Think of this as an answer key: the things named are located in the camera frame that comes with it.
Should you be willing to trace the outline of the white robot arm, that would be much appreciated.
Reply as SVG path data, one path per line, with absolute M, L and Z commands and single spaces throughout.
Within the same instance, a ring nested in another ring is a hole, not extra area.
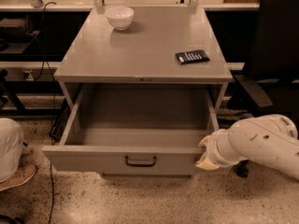
M 253 161 L 299 179 L 299 140 L 295 124 L 280 114 L 242 119 L 199 143 L 205 152 L 195 166 L 216 170 Z

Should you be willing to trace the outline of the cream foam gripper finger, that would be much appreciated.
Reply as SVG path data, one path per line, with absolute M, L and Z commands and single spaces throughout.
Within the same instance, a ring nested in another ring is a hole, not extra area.
M 200 160 L 195 163 L 195 166 L 207 171 L 213 171 L 219 169 L 219 166 L 214 164 L 206 153 L 204 153 Z

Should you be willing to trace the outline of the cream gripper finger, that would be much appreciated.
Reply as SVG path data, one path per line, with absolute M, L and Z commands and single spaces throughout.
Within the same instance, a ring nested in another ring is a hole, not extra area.
M 201 147 L 201 148 L 206 148 L 206 145 L 207 145 L 209 139 L 210 139 L 210 136 L 209 136 L 209 135 L 205 136 L 205 137 L 200 141 L 200 143 L 198 144 L 198 146 Z

